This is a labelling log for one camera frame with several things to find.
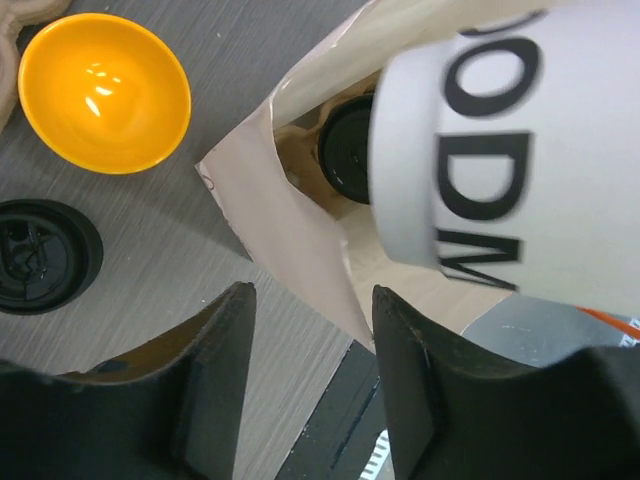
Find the cardboard cup carrier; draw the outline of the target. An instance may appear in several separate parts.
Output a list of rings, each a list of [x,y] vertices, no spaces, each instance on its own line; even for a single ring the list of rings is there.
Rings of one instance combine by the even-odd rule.
[[[18,102],[17,77],[21,60],[17,39],[30,25],[60,17],[71,0],[0,0],[0,129],[6,126]]]
[[[339,194],[322,173],[318,159],[320,132],[334,108],[358,96],[373,93],[380,74],[380,70],[372,73],[311,110],[310,114],[316,117],[308,126],[303,126],[303,118],[300,117],[274,131],[277,154],[287,179],[336,220],[358,207],[356,202]]]

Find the paper takeout bag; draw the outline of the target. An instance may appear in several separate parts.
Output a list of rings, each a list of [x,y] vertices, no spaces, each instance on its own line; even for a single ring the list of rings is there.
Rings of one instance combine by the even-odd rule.
[[[378,285],[447,328],[532,363],[589,344],[635,345],[639,312],[624,316],[538,299],[391,260],[371,203],[357,203],[357,210],[334,219],[290,183],[274,141],[275,130],[300,117],[308,126],[316,117],[311,110],[372,73],[382,74],[405,51],[576,2],[370,1],[286,73],[203,158],[199,174],[250,257],[367,347],[375,346],[371,296]]]

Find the stack of black lids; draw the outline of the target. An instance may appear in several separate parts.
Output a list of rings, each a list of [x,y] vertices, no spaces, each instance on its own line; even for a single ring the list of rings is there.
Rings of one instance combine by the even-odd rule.
[[[97,278],[101,236],[79,210],[44,199],[1,203],[1,311],[28,316],[78,298]]]

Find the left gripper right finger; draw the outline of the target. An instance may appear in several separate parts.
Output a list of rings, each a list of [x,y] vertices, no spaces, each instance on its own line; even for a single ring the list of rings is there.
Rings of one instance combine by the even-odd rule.
[[[544,368],[497,355],[372,294],[399,479],[635,479],[639,352],[589,347]]]

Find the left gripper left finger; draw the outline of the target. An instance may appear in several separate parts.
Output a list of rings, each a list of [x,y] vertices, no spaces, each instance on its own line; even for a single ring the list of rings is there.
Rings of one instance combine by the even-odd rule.
[[[1,364],[5,479],[229,479],[256,319],[238,282],[85,373]]]

